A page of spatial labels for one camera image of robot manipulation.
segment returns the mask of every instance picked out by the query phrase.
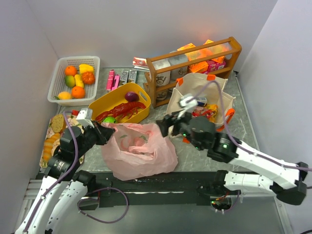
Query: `bread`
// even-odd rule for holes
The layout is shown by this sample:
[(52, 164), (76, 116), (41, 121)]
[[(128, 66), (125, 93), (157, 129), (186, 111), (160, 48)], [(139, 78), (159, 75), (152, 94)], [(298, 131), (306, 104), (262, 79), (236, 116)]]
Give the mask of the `bread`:
[(66, 128), (64, 116), (62, 114), (54, 116), (51, 120), (51, 127), (54, 133), (61, 133)]
[(52, 157), (52, 148), (55, 141), (60, 139), (60, 133), (55, 133), (43, 143), (43, 161), (47, 162)]

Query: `red lobster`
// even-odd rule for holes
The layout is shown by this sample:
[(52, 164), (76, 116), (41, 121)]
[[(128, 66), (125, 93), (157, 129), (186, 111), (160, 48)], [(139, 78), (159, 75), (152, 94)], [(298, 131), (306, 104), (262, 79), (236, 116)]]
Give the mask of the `red lobster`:
[(117, 116), (123, 115), (120, 120), (122, 120), (127, 114), (131, 113), (130, 117), (133, 115), (133, 111), (136, 111), (137, 114), (137, 109), (145, 109), (146, 106), (139, 101), (132, 101), (132, 102), (127, 102), (127, 103), (122, 103), (118, 106), (115, 106), (112, 110), (110, 111), (104, 111), (102, 114), (100, 114), (98, 117), (96, 117), (96, 121), (101, 122), (103, 119), (108, 117), (108, 115), (112, 115), (112, 117), (116, 118)]

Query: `pink plastic bag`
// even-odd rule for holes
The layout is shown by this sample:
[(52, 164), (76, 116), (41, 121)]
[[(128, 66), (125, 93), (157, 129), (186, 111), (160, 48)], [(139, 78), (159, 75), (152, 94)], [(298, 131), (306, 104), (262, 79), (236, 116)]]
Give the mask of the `pink plastic bag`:
[(154, 124), (102, 123), (116, 132), (101, 146), (103, 159), (120, 180), (172, 172), (177, 165), (174, 145)]

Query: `wooden rack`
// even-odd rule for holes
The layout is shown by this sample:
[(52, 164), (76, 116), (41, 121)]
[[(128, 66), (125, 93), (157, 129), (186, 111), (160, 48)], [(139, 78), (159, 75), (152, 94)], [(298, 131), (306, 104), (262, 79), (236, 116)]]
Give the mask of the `wooden rack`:
[[(170, 58), (170, 57), (173, 57), (173, 56), (177, 56), (177, 55), (183, 55), (183, 54), (188, 53), (188, 52), (201, 50), (201, 49), (204, 49), (204, 48), (208, 48), (208, 47), (212, 47), (212, 46), (215, 46), (215, 45), (224, 44), (224, 43), (227, 43), (227, 42), (231, 46), (231, 50), (229, 50), (229, 51), (225, 51), (225, 52), (209, 55), (209, 56), (206, 56), (204, 58), (198, 58), (198, 59), (195, 59), (195, 60), (192, 60), (192, 61), (184, 62), (184, 63), (178, 64), (178, 65), (173, 65), (173, 66), (162, 68), (162, 69), (158, 69), (158, 70), (156, 70), (155, 67), (153, 66), (153, 62), (154, 61), (158, 61), (158, 60), (161, 60), (161, 59), (167, 59), (167, 58)], [(199, 63), (199, 62), (211, 60), (211, 59), (218, 58), (218, 57), (221, 57), (221, 56), (232, 55), (230, 59), (226, 59), (226, 58), (224, 59), (225, 62), (226, 62), (226, 65), (225, 65), (224, 68), (209, 73), (209, 74), (212, 74), (212, 75), (218, 75), (218, 77), (221, 77), (221, 78), (228, 78), (230, 73), (231, 73), (231, 71), (234, 68), (234, 65), (235, 65), (235, 63), (236, 63), (236, 61), (238, 59), (238, 56), (239, 56), (241, 50), (242, 50), (242, 47), (237, 42), (237, 40), (235, 38), (233, 38), (233, 37), (229, 37), (229, 38), (224, 39), (224, 40), (219, 40), (219, 41), (212, 42), (212, 43), (209, 43), (209, 44), (196, 46), (194, 48), (190, 48), (190, 49), (186, 49), (186, 50), (182, 50), (182, 51), (177, 51), (177, 52), (169, 53), (169, 54), (166, 54), (166, 55), (157, 56), (157, 57), (154, 57), (154, 58), (147, 58), (146, 62), (147, 62), (147, 65), (148, 65), (148, 67), (150, 69), (151, 78), (150, 78), (149, 72), (145, 72), (145, 78), (146, 78), (147, 83), (144, 83), (143, 85), (144, 85), (145, 91), (148, 93), (148, 95), (151, 98), (152, 106), (153, 107), (157, 107), (157, 106), (168, 104), (169, 103), (169, 99), (166, 99), (166, 100), (163, 100), (163, 101), (156, 100), (156, 94), (158, 92), (161, 92), (161, 91), (164, 91), (164, 90), (167, 90), (167, 89), (170, 89), (170, 88), (176, 86), (176, 83), (169, 83), (167, 85), (157, 87), (156, 86), (157, 74), (160, 74), (160, 73), (163, 73), (163, 72), (168, 72), (168, 71), (171, 71), (171, 70), (174, 70), (174, 69), (177, 69), (177, 68), (181, 68), (181, 67), (190, 66), (192, 64), (196, 64), (196, 63)]]

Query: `yellow plastic bin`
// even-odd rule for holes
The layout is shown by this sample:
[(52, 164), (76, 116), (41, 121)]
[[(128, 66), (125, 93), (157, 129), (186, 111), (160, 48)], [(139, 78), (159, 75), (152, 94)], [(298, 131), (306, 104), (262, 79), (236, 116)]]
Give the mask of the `yellow plastic bin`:
[(98, 100), (95, 100), (89, 105), (89, 108), (93, 110), (92, 113), (92, 120), (95, 120), (96, 117), (100, 114), (102, 114), (104, 111), (110, 111), (115, 106), (118, 106), (122, 103), (127, 103), (128, 101), (125, 99), (125, 95), (127, 92), (133, 91), (138, 94), (139, 96), (139, 102), (142, 102), (146, 108), (140, 109), (138, 108), (138, 113), (132, 115), (131, 118), (129, 118), (130, 115), (125, 116), (122, 120), (120, 119), (122, 116), (117, 117), (118, 123), (139, 123), (142, 120), (144, 120), (149, 112), (150, 112), (150, 106), (151, 106), (151, 99), (148, 96), (148, 94), (142, 89), (139, 85), (135, 83), (127, 83), (124, 84), (117, 89), (110, 91), (109, 93), (105, 94), (104, 96), (100, 97)]

